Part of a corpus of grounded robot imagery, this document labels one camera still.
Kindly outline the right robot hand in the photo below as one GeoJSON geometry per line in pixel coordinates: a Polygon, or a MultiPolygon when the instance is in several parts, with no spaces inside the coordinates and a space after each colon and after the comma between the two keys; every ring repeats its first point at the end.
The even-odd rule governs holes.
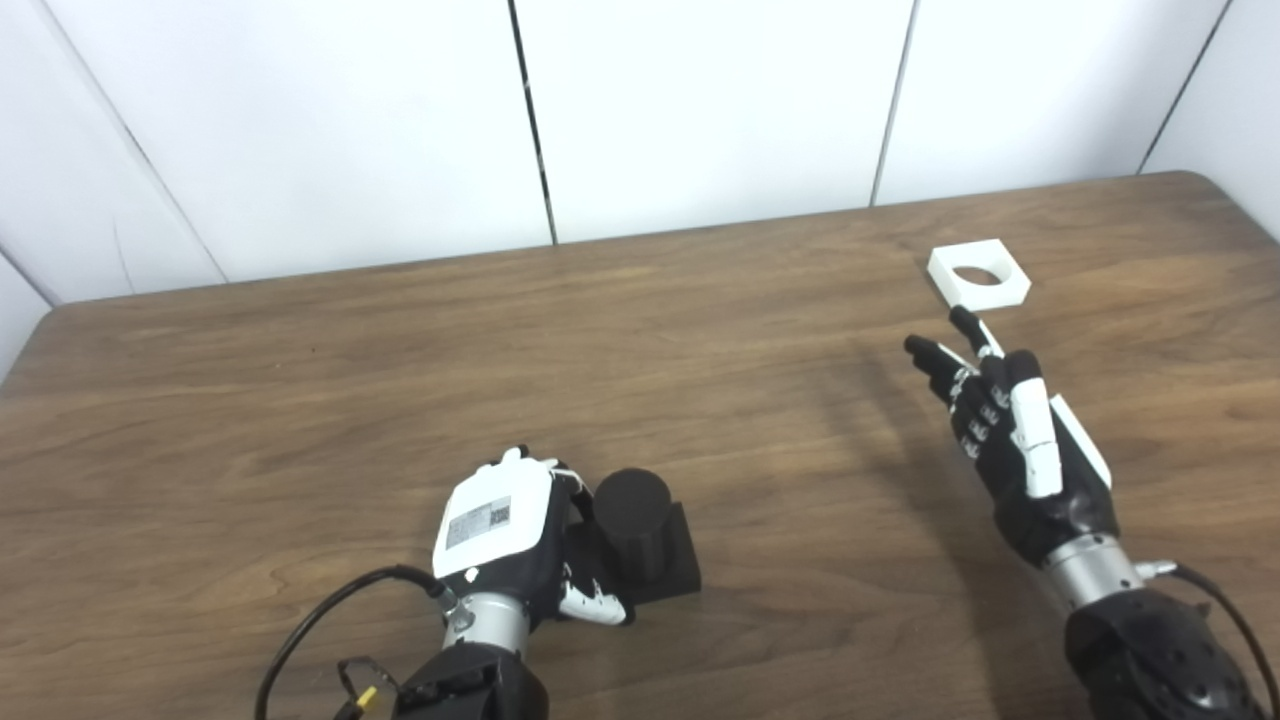
{"type": "Polygon", "coordinates": [[[1002,348],[968,307],[952,307],[948,322],[974,360],[919,334],[902,347],[946,407],[1004,541],[1023,561],[1041,565],[1082,537],[1119,538],[1108,469],[1062,400],[1050,395],[1037,355],[1002,348]]]}

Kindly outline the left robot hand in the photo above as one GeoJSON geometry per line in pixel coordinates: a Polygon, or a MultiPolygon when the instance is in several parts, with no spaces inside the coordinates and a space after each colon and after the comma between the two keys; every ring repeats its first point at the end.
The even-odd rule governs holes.
{"type": "Polygon", "coordinates": [[[568,528],[594,518],[593,491],[566,462],[506,450],[454,486],[431,552],[431,574],[458,597],[500,594],[529,629],[564,619],[604,626],[635,620],[603,562],[571,547],[568,528]]]}

